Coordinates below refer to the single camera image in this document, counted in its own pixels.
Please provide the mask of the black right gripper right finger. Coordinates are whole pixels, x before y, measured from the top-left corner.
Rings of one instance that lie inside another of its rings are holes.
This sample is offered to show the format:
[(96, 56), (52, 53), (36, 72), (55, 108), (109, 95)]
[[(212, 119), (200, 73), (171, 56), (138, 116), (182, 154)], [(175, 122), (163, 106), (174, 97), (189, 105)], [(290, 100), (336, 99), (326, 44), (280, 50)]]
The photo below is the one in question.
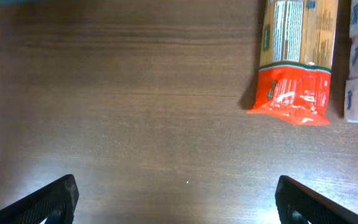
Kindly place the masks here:
[(358, 214), (286, 175), (278, 180), (275, 202), (284, 224), (358, 224)]

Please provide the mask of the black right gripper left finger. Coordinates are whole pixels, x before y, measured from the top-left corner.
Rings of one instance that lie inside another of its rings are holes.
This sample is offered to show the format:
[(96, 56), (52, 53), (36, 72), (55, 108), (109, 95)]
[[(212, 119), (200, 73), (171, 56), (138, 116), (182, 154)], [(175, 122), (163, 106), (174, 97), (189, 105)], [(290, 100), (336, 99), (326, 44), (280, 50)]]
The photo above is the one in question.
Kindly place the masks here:
[(2, 224), (72, 224), (79, 199), (74, 175), (67, 174), (0, 210)]

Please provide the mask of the orange pasta packet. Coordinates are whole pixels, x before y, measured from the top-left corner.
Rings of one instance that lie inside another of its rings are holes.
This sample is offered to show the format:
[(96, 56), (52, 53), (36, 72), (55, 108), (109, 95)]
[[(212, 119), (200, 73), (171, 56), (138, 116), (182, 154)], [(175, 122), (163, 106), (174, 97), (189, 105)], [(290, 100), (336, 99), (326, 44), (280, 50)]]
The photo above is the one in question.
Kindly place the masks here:
[(338, 0), (268, 0), (255, 103), (300, 126), (327, 126)]

